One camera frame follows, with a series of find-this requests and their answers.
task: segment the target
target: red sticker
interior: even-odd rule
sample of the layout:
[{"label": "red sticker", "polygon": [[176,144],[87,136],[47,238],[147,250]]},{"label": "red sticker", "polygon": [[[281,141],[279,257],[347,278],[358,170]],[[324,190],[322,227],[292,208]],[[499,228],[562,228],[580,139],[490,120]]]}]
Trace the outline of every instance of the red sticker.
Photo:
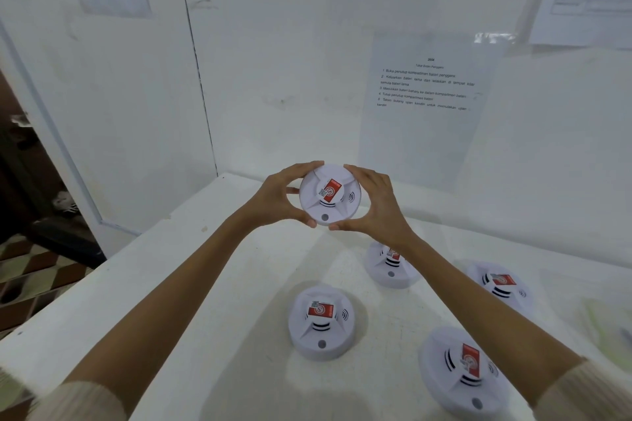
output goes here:
[{"label": "red sticker", "polygon": [[480,352],[476,348],[463,343],[463,353],[461,359],[468,367],[468,372],[475,377],[479,377],[480,370],[478,368],[480,362]]},{"label": "red sticker", "polygon": [[307,310],[307,314],[310,316],[322,316],[323,318],[333,318],[334,317],[334,305],[330,305],[328,303],[319,303],[312,302],[309,309]]},{"label": "red sticker", "polygon": [[516,284],[516,282],[513,281],[513,278],[508,274],[492,274],[492,279],[494,280],[494,283],[499,285]]},{"label": "red sticker", "polygon": [[342,188],[342,185],[332,178],[329,180],[329,183],[325,185],[325,188],[320,190],[319,195],[323,197],[326,203],[329,203],[336,196],[340,188]]}]

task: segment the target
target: white smoke detector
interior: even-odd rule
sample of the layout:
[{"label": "white smoke detector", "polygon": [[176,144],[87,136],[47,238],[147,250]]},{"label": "white smoke detector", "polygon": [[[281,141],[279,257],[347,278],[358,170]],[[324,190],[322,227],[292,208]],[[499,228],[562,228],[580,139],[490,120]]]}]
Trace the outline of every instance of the white smoke detector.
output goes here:
[{"label": "white smoke detector", "polygon": [[296,297],[288,327],[296,351],[312,361],[329,361],[351,348],[355,313],[342,292],[319,284]]},{"label": "white smoke detector", "polygon": [[472,261],[467,275],[523,316],[533,314],[533,294],[529,287],[507,268],[484,261]]},{"label": "white smoke detector", "polygon": [[418,355],[428,391],[453,415],[489,419],[507,406],[509,381],[465,330],[433,330]]},{"label": "white smoke detector", "polygon": [[364,267],[373,281],[387,288],[408,288],[422,277],[397,251],[376,241],[368,248]]},{"label": "white smoke detector", "polygon": [[355,215],[361,195],[359,183],[349,170],[323,165],[303,178],[298,198],[316,223],[328,225]]}]

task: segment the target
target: table surface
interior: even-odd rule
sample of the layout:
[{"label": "table surface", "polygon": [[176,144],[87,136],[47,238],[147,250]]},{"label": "table surface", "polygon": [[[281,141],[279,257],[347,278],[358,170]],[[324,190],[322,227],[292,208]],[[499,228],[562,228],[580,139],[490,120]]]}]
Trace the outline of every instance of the table surface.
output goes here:
[{"label": "table surface", "polygon": [[[0,365],[48,393],[133,306],[246,201],[260,183],[224,174],[0,342]],[[361,208],[357,216],[366,209]],[[535,295],[535,321],[582,355],[621,373],[558,318],[547,280],[572,274],[599,283],[631,270],[462,229],[408,220],[456,264],[486,260],[519,274]],[[371,243],[284,221],[241,243],[132,419],[452,419],[432,400],[417,349],[438,326],[458,322],[424,280],[405,290],[377,286],[362,259]],[[356,340],[341,358],[316,363],[293,349],[291,300],[325,282],[356,309]],[[569,296],[570,289],[561,286]],[[532,414],[512,389],[508,420]]]}]

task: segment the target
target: tiled floor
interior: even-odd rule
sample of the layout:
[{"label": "tiled floor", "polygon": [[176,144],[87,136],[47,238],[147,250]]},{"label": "tiled floor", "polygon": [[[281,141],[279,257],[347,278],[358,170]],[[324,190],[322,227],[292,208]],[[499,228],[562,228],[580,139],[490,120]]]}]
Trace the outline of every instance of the tiled floor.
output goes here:
[{"label": "tiled floor", "polygon": [[[92,270],[15,235],[0,245],[0,340]],[[0,367],[0,420],[21,421],[31,394]]]}]

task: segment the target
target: forearm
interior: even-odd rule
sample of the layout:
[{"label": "forearm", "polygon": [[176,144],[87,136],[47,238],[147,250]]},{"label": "forearm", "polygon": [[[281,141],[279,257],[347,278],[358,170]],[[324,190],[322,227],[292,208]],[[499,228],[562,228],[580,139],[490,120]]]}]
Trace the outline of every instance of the forearm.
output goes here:
[{"label": "forearm", "polygon": [[229,217],[91,349],[65,382],[106,386],[130,415],[233,251],[253,228],[240,210]]},{"label": "forearm", "polygon": [[581,363],[580,356],[470,280],[419,237],[412,236],[399,249],[530,405]]}]

